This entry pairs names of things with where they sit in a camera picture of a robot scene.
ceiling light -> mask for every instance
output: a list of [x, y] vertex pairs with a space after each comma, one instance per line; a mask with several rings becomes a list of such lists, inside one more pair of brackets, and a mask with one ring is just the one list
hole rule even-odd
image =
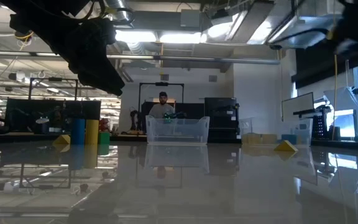
[[59, 90], [58, 90], [58, 89], [55, 89], [55, 88], [47, 88], [47, 90], [52, 91], [52, 92], [54, 92], [54, 93], [58, 93], [58, 92], [59, 92]]
[[39, 82], [39, 83], [40, 83], [40, 85], [43, 85], [43, 86], [46, 86], [46, 87], [48, 87], [48, 86], [49, 86], [48, 84], [43, 83], [43, 82]]
[[247, 44], [263, 44], [271, 31], [272, 25], [267, 21], [263, 22], [258, 29], [255, 30]]
[[123, 31], [117, 30], [116, 40], [127, 43], [155, 42], [157, 40], [152, 31]]
[[200, 43], [205, 43], [208, 40], [206, 34], [201, 35]]
[[215, 26], [212, 26], [208, 29], [208, 35], [212, 38], [219, 37], [220, 35], [226, 34], [229, 32], [230, 26], [232, 22], [225, 22], [222, 24], [218, 24]]
[[161, 36], [160, 41], [163, 43], [171, 44], [199, 44], [201, 39], [201, 33], [194, 34], [164, 34]]

man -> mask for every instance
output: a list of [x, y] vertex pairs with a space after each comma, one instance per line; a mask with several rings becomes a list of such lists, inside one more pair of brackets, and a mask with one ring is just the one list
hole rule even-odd
[[167, 100], [167, 93], [161, 92], [160, 103], [153, 106], [153, 108], [149, 112], [149, 115], [153, 116], [154, 118], [164, 118], [165, 113], [174, 113], [173, 107], [167, 103]]

table surface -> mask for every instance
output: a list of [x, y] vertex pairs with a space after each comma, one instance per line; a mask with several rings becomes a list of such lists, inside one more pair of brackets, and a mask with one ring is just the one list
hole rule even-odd
[[0, 144], [0, 223], [358, 223], [358, 151], [298, 149]]

whiteboard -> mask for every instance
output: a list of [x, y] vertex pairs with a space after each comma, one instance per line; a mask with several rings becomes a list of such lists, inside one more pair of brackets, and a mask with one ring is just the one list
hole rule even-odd
[[299, 119], [298, 115], [294, 115], [294, 112], [313, 110], [314, 99], [313, 92], [301, 95], [289, 100], [282, 101], [282, 112], [284, 121], [290, 121]]

transparent plastic bin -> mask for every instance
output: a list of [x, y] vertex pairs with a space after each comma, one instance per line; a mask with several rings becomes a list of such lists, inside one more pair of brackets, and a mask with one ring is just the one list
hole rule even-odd
[[266, 118], [246, 118], [239, 121], [241, 142], [252, 145], [277, 145], [287, 140], [293, 145], [310, 146], [313, 119], [269, 123]]
[[206, 144], [209, 117], [197, 119], [156, 119], [146, 116], [147, 142], [149, 144]]

